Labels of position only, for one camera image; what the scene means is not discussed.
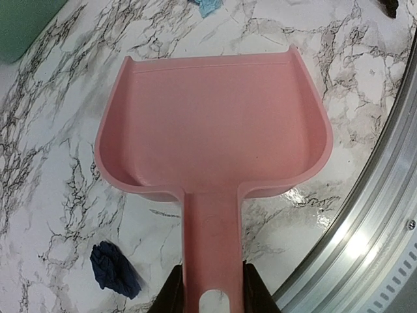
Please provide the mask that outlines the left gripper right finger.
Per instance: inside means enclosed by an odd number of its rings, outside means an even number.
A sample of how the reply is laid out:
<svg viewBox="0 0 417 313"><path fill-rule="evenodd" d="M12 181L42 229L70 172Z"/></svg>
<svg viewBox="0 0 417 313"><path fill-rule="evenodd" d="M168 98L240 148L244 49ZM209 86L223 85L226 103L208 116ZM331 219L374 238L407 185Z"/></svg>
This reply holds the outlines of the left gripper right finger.
<svg viewBox="0 0 417 313"><path fill-rule="evenodd" d="M243 263L245 313L281 313L254 264Z"/></svg>

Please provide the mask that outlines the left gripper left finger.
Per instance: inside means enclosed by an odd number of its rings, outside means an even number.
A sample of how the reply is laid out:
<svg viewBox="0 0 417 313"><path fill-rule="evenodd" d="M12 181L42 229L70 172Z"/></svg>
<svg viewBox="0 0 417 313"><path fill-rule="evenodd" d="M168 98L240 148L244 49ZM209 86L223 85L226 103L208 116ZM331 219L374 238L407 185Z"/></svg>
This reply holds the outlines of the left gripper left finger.
<svg viewBox="0 0 417 313"><path fill-rule="evenodd" d="M184 284L182 265L176 265L154 301L154 311L160 313L184 312Z"/></svg>

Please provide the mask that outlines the pink plastic dustpan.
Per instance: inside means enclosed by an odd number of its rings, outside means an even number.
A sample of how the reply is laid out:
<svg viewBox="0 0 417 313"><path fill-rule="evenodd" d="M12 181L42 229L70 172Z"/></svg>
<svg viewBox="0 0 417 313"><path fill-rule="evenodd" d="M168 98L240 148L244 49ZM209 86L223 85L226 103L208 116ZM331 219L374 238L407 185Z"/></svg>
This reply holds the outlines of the pink plastic dustpan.
<svg viewBox="0 0 417 313"><path fill-rule="evenodd" d="M297 48L126 57L94 145L112 186L182 205L184 312L210 290L244 311L242 201L283 194L327 163L333 133Z"/></svg>

